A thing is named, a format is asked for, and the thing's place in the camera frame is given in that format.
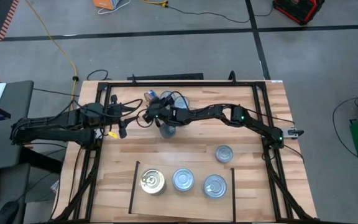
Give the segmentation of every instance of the computer mouse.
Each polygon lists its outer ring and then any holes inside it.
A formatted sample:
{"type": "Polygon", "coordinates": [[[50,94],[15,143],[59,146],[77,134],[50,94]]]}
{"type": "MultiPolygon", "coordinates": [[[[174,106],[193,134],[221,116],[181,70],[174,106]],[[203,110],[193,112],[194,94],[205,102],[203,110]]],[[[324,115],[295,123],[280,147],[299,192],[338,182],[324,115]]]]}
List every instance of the computer mouse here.
{"type": "Polygon", "coordinates": [[[0,209],[0,224],[12,224],[15,220],[17,211],[19,211],[18,202],[6,202],[0,209]]]}

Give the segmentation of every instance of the gray floor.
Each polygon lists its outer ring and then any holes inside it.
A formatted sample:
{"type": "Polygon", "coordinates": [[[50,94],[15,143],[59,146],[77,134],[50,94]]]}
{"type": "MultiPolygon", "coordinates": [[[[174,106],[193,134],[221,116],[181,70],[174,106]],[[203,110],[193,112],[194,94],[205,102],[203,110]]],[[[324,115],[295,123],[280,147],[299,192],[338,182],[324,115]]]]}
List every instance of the gray floor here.
{"type": "MultiPolygon", "coordinates": [[[[214,16],[182,15],[138,0],[112,14],[97,15],[91,1],[40,1],[31,3],[53,35],[140,32],[158,30],[249,28],[214,16]]],[[[252,0],[254,12],[265,14],[271,0],[252,0]]],[[[243,0],[171,0],[184,11],[212,11],[232,19],[247,20],[243,0]]],[[[259,27],[296,27],[277,11],[257,17],[259,27]]],[[[358,1],[326,1],[309,26],[358,24],[358,1]]],[[[21,1],[8,30],[8,37],[45,35],[37,18],[21,1]]],[[[358,30],[261,33],[270,76],[283,80],[300,138],[306,171],[320,219],[358,223],[358,160],[337,140],[332,112],[340,102],[358,96],[358,30]]],[[[263,79],[252,33],[125,37],[113,39],[59,40],[75,62],[81,80],[96,69],[123,80],[135,75],[203,72],[207,79],[225,79],[231,70],[238,78],[263,79]]],[[[0,42],[0,77],[3,82],[33,80],[35,87],[71,92],[73,70],[51,41],[0,42]]],[[[69,96],[34,92],[30,115],[50,116],[60,111],[69,96]]],[[[353,102],[338,110],[339,134],[355,150],[349,120],[358,118],[353,102]]],[[[36,147],[37,151],[57,147],[36,147]]],[[[41,178],[32,170],[30,183],[41,178]]],[[[48,193],[58,177],[42,182],[27,201],[48,193]]],[[[29,204],[25,223],[45,221],[51,201],[29,204]]]]}

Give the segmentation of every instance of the table leg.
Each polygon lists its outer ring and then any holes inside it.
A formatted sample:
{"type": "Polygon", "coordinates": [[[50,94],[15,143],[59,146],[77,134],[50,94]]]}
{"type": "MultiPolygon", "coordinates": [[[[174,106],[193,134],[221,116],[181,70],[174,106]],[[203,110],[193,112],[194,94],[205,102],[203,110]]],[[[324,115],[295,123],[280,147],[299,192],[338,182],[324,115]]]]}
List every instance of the table leg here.
{"type": "Polygon", "coordinates": [[[28,163],[33,167],[37,167],[55,174],[60,174],[62,169],[62,162],[56,159],[49,158],[31,149],[23,147],[20,152],[19,163],[28,163]]]}

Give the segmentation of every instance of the wooden table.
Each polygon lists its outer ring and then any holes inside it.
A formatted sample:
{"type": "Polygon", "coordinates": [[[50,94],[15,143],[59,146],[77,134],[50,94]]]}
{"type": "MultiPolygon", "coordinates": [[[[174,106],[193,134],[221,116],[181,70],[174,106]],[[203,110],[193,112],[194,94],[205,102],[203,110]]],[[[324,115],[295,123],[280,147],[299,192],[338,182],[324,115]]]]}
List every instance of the wooden table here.
{"type": "MultiPolygon", "coordinates": [[[[79,103],[83,105],[94,102],[97,86],[97,81],[83,82],[79,103]]],[[[273,116],[292,120],[284,84],[266,81],[266,86],[273,116]]],[[[157,94],[161,94],[165,90],[179,91],[190,99],[190,108],[202,108],[213,103],[234,103],[255,110],[252,90],[246,86],[114,87],[112,94],[117,95],[119,102],[128,102],[137,98],[144,98],[143,94],[149,89],[153,89],[157,94]]],[[[261,94],[259,98],[260,102],[263,102],[261,94]]],[[[289,128],[292,125],[278,120],[274,120],[274,124],[279,128],[289,128]]],[[[285,144],[300,151],[296,140],[286,140],[285,144]]],[[[79,148],[79,145],[73,142],[68,145],[62,170],[60,198],[54,217],[59,215],[68,204],[71,182],[73,181],[73,169],[79,148]]],[[[76,168],[73,195],[78,188],[84,154],[84,152],[80,154],[76,168]]],[[[267,171],[261,155],[262,145],[258,134],[247,128],[239,129],[225,126],[216,119],[197,121],[188,126],[177,128],[177,134],[172,139],[163,139],[154,125],[144,129],[133,122],[127,127],[125,139],[114,139],[111,136],[104,138],[91,221],[200,221],[128,214],[136,161],[160,165],[204,167],[205,169],[209,167],[230,169],[233,167],[236,175],[237,222],[275,221],[267,171]],[[224,165],[214,157],[216,147],[221,144],[231,146],[234,151],[232,161],[224,165]]],[[[281,150],[281,155],[289,191],[309,215],[316,217],[316,210],[301,158],[285,148],[281,150]]],[[[277,192],[281,214],[282,217],[285,217],[283,197],[279,189],[277,189],[277,192]]],[[[85,215],[87,197],[86,192],[81,204],[80,218],[85,215]]]]}

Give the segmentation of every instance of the gold can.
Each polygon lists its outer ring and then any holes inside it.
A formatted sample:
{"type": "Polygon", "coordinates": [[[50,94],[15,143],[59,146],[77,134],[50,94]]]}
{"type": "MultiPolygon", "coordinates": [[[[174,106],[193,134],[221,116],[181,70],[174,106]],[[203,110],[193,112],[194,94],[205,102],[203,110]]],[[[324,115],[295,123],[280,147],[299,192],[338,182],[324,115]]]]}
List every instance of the gold can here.
{"type": "Polygon", "coordinates": [[[142,189],[153,196],[162,195],[166,188],[165,178],[161,171],[157,169],[148,169],[140,177],[140,186],[142,189]]]}

